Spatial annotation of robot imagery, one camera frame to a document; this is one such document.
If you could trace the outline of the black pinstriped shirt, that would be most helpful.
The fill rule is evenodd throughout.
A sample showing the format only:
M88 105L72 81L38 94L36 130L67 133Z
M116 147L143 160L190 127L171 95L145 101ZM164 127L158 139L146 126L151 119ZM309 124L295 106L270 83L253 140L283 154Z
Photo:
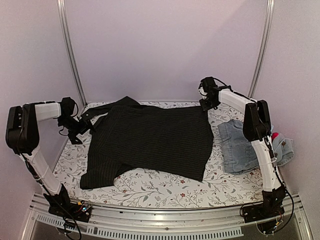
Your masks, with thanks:
M203 180L214 136L200 106L161 108L124 97L90 108L82 117L97 121L81 189L110 187L115 178L137 168Z

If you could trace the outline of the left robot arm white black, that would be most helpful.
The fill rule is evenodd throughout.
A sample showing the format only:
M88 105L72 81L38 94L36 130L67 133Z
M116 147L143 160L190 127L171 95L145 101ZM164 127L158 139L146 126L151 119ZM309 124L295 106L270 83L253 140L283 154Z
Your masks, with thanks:
M75 106L76 102L70 97L64 97L60 102L44 101L13 106L9 109L5 133L7 146L24 161L34 180L41 185L49 204L63 217L70 217L74 213L74 205L41 152L38 123L56 119L58 126L68 130L70 142L81 144L78 135L94 127L86 116L74 116Z

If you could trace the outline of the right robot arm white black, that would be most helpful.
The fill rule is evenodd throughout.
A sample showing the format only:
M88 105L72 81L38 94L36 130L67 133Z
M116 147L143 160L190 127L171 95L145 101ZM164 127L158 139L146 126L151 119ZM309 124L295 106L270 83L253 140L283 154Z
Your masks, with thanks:
M275 212L281 212L286 187L280 178L272 146L268 104L265 100L254 100L238 93L230 85L222 83L219 86L216 82L221 81L212 76L200 81L198 91L202 99L199 103L204 111L216 110L220 104L226 104L244 115L242 132L255 151L263 179L263 202L257 209L262 218L269 218Z

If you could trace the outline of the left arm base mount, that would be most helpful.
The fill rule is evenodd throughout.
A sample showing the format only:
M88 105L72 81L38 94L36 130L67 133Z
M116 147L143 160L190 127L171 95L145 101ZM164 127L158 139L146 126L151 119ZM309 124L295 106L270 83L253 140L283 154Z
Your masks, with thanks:
M92 205L84 203L83 201L78 203L50 203L48 212L52 215L56 215L65 219L74 219L76 221L88 223L91 218Z

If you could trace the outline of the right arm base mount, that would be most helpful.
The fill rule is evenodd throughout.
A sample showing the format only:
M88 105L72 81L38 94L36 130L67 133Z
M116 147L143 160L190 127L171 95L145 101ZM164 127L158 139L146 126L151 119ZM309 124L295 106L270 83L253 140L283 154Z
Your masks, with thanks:
M263 235L273 235L282 229L281 224L283 223L284 213L282 201L258 204L246 203L239 210L239 214L245 223L261 221L256 227Z

